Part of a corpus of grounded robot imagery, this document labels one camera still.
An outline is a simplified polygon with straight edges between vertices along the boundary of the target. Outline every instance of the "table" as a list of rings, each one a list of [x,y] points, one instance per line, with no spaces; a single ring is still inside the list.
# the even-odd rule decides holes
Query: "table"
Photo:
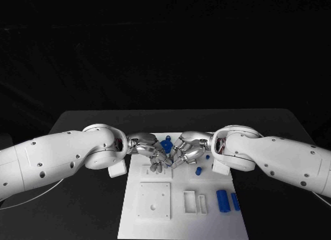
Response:
[[[125,134],[213,132],[226,125],[243,125],[265,136],[314,144],[286,109],[68,111],[50,134],[82,131],[95,123]],[[232,170],[232,175],[250,240],[331,238],[331,207],[311,192],[269,178],[258,167],[250,172]],[[83,167],[46,195],[0,211],[0,240],[117,239],[127,177],[111,179],[108,169]],[[4,207],[29,200],[52,185],[12,196]]]

